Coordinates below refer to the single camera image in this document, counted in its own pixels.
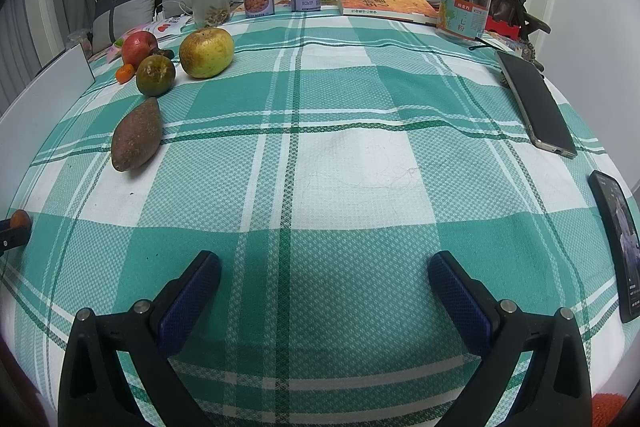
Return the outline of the dark orange tangerine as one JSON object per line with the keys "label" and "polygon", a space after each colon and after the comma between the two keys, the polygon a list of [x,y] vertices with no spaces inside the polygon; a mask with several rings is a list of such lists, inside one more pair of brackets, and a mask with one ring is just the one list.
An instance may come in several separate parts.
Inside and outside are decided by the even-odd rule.
{"label": "dark orange tangerine", "polygon": [[10,219],[11,229],[29,229],[32,226],[32,220],[30,220],[28,213],[23,210],[15,210]]}

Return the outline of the bright orange mandarin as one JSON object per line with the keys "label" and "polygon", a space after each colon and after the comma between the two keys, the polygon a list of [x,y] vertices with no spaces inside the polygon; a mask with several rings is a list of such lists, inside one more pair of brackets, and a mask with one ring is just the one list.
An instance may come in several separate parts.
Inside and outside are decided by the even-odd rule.
{"label": "bright orange mandarin", "polygon": [[136,75],[136,69],[132,64],[125,64],[115,72],[115,79],[119,84],[127,83],[132,77]]}

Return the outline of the green-brown round fruit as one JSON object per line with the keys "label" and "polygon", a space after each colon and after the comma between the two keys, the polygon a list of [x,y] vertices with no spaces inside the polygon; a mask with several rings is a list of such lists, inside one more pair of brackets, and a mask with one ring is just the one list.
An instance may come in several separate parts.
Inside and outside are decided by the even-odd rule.
{"label": "green-brown round fruit", "polygon": [[175,78],[174,63],[166,56],[154,54],[139,65],[136,85],[144,96],[160,96],[172,88]]}

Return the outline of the white board panel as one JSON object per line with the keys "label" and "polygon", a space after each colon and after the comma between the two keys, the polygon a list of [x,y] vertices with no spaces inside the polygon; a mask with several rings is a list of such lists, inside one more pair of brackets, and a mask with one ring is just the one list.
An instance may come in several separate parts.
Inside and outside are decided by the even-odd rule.
{"label": "white board panel", "polygon": [[45,67],[1,116],[1,218],[53,128],[94,77],[78,44]]}

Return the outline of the purple sweet potato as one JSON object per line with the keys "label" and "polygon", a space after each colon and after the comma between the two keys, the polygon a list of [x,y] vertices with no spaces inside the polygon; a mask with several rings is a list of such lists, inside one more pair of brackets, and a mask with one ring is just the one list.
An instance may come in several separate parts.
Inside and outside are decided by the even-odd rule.
{"label": "purple sweet potato", "polygon": [[112,166],[126,172],[150,160],[163,136],[162,116],[156,98],[147,98],[116,127],[111,144]]}

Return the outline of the black smartphone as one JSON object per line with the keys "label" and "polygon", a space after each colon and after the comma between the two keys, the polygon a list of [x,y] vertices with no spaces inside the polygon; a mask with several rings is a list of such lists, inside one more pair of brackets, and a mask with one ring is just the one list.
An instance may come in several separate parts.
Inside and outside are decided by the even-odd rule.
{"label": "black smartphone", "polygon": [[620,319],[639,316],[639,235],[620,184],[608,174],[593,170],[588,178],[603,222],[614,263]]}
{"label": "black smartphone", "polygon": [[524,58],[504,51],[496,54],[530,141],[541,150],[575,157],[577,152],[570,130],[544,82],[544,76]]}

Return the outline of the red apple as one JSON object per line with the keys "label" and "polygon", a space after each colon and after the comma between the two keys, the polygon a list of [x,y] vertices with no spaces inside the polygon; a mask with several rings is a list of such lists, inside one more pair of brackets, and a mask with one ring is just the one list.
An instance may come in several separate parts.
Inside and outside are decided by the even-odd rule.
{"label": "red apple", "polygon": [[137,69],[141,62],[157,48],[157,40],[152,32],[139,30],[129,35],[120,48],[122,62]]}

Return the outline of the dark dried fruit left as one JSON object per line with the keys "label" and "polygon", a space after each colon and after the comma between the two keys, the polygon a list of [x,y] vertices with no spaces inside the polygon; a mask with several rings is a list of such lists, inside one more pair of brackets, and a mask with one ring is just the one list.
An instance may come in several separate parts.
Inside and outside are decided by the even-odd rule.
{"label": "dark dried fruit left", "polygon": [[164,50],[163,49],[155,49],[153,51],[153,53],[155,55],[161,55],[161,56],[167,57],[168,60],[172,60],[175,57],[175,53],[171,49],[164,49]]}

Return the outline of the pink floral paper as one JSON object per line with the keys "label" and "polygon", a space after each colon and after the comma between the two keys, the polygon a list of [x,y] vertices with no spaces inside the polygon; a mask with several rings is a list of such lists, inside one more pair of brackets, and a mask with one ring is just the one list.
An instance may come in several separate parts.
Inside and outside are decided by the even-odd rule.
{"label": "pink floral paper", "polygon": [[150,32],[158,42],[161,42],[185,34],[188,31],[186,28],[191,26],[192,23],[192,16],[189,14],[183,14],[131,28],[124,32],[111,46],[104,50],[107,56],[107,61],[111,62],[115,57],[120,55],[120,49],[124,45],[125,40],[135,32]]}

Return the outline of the large yellow pear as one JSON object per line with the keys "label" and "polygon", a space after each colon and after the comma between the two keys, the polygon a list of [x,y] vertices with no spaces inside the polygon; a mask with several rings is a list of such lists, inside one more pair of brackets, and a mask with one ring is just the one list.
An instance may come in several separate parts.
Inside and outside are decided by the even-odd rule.
{"label": "large yellow pear", "polygon": [[180,44],[182,69],[193,79],[213,78],[227,69],[234,55],[232,35],[225,29],[205,27],[188,35]]}

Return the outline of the black smartphone far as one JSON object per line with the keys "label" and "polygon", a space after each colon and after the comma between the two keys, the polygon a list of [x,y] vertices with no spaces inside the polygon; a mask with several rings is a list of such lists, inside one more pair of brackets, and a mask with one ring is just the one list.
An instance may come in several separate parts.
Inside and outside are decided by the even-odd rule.
{"label": "black smartphone far", "polygon": [[504,51],[496,54],[530,141],[541,150],[575,157],[577,152],[570,130],[544,82],[544,76],[524,58]]}

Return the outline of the green white plaid tablecloth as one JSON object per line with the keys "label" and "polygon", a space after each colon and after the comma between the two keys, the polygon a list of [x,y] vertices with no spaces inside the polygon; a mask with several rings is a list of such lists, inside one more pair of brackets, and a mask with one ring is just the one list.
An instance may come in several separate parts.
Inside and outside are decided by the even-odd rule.
{"label": "green white plaid tablecloth", "polygon": [[44,399],[79,309],[127,310],[200,251],[221,283],[172,364],[217,425],[434,424],[477,365],[428,286],[437,251],[527,312],[572,309],[604,385],[639,326],[588,184],[617,168],[566,98],[574,158],[533,146],[490,49],[334,9],[228,31],[231,66],[158,101],[139,173],[110,148],[141,94],[104,60],[28,166],[1,334]]}

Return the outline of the black bag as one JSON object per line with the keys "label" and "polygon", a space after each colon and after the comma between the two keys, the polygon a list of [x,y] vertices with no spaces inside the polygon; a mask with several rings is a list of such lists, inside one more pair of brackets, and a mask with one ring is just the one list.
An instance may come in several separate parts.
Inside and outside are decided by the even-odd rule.
{"label": "black bag", "polygon": [[526,11],[526,0],[491,0],[485,30],[513,40],[527,40],[535,31],[551,34],[551,27]]}

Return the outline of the clear plastic jar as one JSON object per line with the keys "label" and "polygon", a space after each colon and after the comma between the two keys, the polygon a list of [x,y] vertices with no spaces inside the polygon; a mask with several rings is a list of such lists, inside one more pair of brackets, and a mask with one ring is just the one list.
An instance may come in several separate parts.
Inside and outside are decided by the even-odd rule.
{"label": "clear plastic jar", "polygon": [[459,39],[484,34],[491,0],[440,0],[436,28]]}

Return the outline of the orange book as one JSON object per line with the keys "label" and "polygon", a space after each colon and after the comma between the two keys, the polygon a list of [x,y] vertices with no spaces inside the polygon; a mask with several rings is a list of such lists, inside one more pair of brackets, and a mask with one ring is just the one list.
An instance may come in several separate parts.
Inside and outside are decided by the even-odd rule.
{"label": "orange book", "polygon": [[435,25],[438,11],[426,0],[338,0],[343,15]]}

